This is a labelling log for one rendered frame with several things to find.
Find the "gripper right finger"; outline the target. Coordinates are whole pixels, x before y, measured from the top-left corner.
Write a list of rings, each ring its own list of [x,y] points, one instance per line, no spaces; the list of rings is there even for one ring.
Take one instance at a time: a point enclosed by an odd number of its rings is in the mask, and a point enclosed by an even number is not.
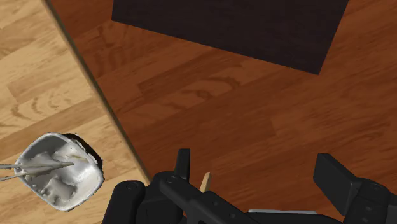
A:
[[[329,153],[317,155],[313,180],[344,217],[343,224],[397,224],[397,195],[355,176]]]

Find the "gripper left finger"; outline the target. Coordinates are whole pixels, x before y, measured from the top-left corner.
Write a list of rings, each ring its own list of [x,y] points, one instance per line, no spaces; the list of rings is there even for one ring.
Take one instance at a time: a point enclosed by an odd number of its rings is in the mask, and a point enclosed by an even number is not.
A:
[[[162,171],[145,186],[118,183],[101,224],[258,224],[213,192],[189,184],[190,150],[180,149],[173,171]]]

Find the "tan wooden stick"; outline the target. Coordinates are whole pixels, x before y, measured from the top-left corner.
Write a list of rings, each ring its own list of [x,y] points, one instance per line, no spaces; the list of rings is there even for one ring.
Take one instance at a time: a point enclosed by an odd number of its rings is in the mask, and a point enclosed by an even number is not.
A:
[[[207,172],[207,173],[204,174],[204,177],[203,177],[203,180],[202,180],[202,183],[201,183],[201,186],[200,186],[200,191],[201,192],[206,192],[206,191],[208,191],[210,189],[211,178],[212,178],[212,176],[211,176],[210,172]]]

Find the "white bowl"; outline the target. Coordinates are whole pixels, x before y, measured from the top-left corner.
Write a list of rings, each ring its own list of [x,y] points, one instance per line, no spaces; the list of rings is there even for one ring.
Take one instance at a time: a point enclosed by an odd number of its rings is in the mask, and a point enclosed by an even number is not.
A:
[[[19,177],[39,198],[59,211],[70,211],[88,200],[103,184],[102,158],[80,136],[46,133],[17,158],[17,165],[68,163],[38,175]]]

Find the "grey metal tongs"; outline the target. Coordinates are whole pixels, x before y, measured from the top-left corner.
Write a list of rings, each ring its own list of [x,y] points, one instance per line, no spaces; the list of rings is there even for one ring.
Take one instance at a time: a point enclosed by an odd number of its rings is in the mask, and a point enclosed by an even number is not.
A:
[[[13,176],[0,177],[0,181],[6,181],[12,178],[21,176],[37,176],[42,173],[51,172],[55,169],[68,167],[74,165],[72,162],[59,162],[57,164],[34,164],[34,165],[11,165],[11,164],[0,164],[0,169],[20,169],[21,171],[14,174]]]

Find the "light wooden table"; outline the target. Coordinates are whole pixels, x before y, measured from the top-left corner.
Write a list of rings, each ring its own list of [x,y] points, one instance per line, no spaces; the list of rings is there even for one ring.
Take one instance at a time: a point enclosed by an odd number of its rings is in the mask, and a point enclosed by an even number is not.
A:
[[[0,164],[47,132],[87,142],[102,158],[103,185],[62,212],[0,170],[0,224],[101,224],[113,188],[143,178],[139,166],[43,0],[0,0]]]

